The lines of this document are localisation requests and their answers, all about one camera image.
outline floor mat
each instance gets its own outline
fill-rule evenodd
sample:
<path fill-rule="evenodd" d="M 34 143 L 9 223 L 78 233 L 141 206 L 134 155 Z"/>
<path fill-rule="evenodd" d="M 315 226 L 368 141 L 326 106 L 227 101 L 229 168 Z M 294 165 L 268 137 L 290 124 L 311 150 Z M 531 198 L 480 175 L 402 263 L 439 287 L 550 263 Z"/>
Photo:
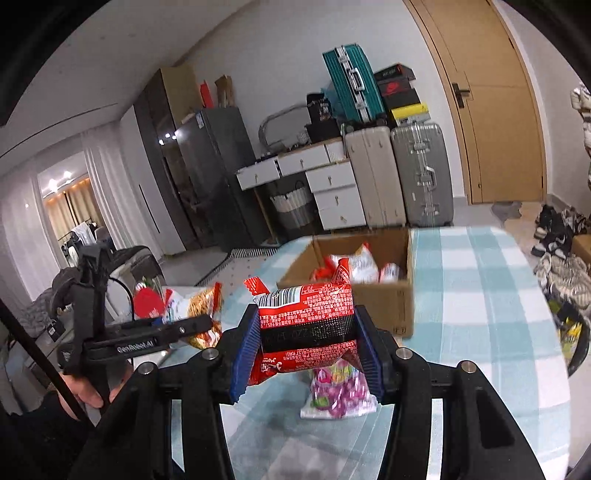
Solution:
<path fill-rule="evenodd" d="M 503 223 L 510 218 L 520 218 L 520 208 L 521 202 L 495 202 L 491 206 L 491 212 Z"/>

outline wooden door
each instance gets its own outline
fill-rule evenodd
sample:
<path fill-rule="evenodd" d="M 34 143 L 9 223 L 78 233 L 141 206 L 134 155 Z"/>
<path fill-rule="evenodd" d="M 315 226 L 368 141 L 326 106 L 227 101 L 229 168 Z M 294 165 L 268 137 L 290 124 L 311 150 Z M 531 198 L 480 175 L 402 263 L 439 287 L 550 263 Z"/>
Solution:
<path fill-rule="evenodd" d="M 408 2 L 456 118 L 469 199 L 543 200 L 545 160 L 537 105 L 497 11 L 487 0 Z"/>

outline metal screw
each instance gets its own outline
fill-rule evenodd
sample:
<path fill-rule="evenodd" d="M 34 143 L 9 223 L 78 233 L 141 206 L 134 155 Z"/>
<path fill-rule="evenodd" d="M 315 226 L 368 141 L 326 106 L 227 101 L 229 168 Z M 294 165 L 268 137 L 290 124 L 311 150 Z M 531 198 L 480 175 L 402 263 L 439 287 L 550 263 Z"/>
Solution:
<path fill-rule="evenodd" d="M 154 370 L 154 364 L 152 362 L 144 362 L 138 367 L 138 372 L 142 375 L 148 375 Z"/>
<path fill-rule="evenodd" d="M 201 352 L 201 356 L 205 360 L 214 360 L 215 358 L 217 358 L 219 353 L 220 352 L 218 352 L 216 348 L 206 348 Z"/>
<path fill-rule="evenodd" d="M 408 360 L 413 356 L 413 351 L 410 348 L 402 346 L 398 350 L 396 350 L 396 356 L 398 358 L 401 358 L 402 360 Z"/>
<path fill-rule="evenodd" d="M 474 362 L 466 360 L 462 362 L 462 370 L 464 370 L 464 372 L 466 372 L 467 374 L 472 374 L 476 371 L 476 364 Z"/>

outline white drawer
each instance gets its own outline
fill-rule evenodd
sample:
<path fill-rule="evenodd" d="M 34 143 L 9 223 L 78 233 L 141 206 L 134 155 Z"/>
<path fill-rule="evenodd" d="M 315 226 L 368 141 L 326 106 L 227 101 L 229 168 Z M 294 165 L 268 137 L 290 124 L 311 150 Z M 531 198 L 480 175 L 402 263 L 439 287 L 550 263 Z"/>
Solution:
<path fill-rule="evenodd" d="M 350 162 L 309 170 L 306 172 L 306 178 L 312 192 L 355 185 L 355 175 Z"/>
<path fill-rule="evenodd" d="M 279 170 L 275 164 L 276 157 L 263 160 L 262 162 L 255 163 L 250 167 L 241 168 L 236 172 L 236 177 L 240 183 L 242 190 L 248 190 L 264 183 L 277 180 Z"/>
<path fill-rule="evenodd" d="M 318 192 L 314 198 L 325 230 L 366 225 L 356 186 Z"/>
<path fill-rule="evenodd" d="M 324 145 L 295 150 L 280 156 L 277 162 L 283 176 L 330 163 Z"/>
<path fill-rule="evenodd" d="M 325 147 L 326 153 L 328 154 L 331 163 L 343 161 L 347 158 L 345 146 L 343 145 L 343 141 L 341 139 L 335 142 L 327 143 Z"/>

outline refrigerator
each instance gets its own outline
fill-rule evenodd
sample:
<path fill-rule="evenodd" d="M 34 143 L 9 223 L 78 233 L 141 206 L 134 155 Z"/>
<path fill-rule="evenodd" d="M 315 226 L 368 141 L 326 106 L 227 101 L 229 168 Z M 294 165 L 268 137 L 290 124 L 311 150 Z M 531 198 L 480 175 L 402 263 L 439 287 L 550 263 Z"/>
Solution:
<path fill-rule="evenodd" d="M 260 247 L 271 236 L 254 190 L 242 191 L 236 172 L 255 154 L 236 107 L 198 111 L 176 132 L 197 211 L 223 251 Z"/>

